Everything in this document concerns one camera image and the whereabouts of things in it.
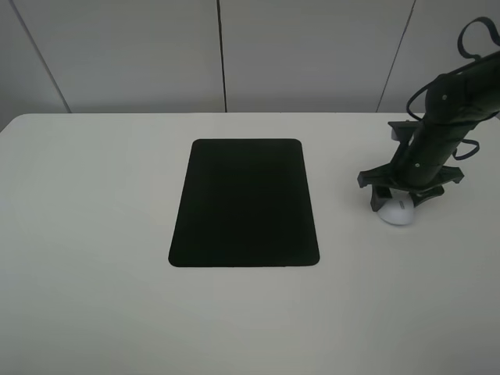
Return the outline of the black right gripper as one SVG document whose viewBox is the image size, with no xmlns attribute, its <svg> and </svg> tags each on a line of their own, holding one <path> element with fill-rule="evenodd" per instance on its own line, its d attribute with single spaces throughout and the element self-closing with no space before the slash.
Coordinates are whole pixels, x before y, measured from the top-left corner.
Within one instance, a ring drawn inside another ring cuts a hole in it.
<svg viewBox="0 0 500 375">
<path fill-rule="evenodd" d="M 442 196 L 442 184 L 459 177 L 444 178 L 445 163 L 466 135 L 483 119 L 473 115 L 445 116 L 426 113 L 409 143 L 400 144 L 388 164 L 362 171 L 361 188 L 372 185 L 370 207 L 378 212 L 392 199 L 390 188 L 408 191 L 413 206 Z"/>
</svg>

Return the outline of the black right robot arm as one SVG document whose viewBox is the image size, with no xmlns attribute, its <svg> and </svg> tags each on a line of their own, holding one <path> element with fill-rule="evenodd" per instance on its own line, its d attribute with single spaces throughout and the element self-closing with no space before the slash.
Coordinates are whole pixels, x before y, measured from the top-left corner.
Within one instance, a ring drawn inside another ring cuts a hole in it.
<svg viewBox="0 0 500 375">
<path fill-rule="evenodd" d="M 372 188 L 374 212 L 389 202 L 393 190 L 408 193 L 418 206 L 443 195 L 444 184 L 462 180 L 461 169 L 446 166 L 446 162 L 464 159 L 456 149 L 469 142 L 467 134 L 499 112 L 499 54 L 442 74 L 423 91 L 422 119 L 389 124 L 399 143 L 391 161 L 359 173 L 359 186 Z"/>
</svg>

